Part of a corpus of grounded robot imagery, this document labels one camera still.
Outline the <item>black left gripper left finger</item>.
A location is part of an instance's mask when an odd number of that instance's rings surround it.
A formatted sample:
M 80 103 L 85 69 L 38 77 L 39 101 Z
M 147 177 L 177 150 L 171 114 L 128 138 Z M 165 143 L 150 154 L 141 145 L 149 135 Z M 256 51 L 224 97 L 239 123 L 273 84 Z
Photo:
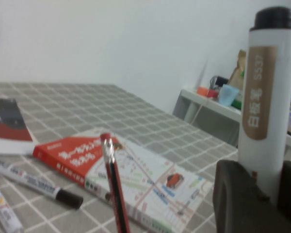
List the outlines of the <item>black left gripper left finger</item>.
M 291 222 L 236 161 L 216 164 L 213 191 L 219 233 L 291 233 Z

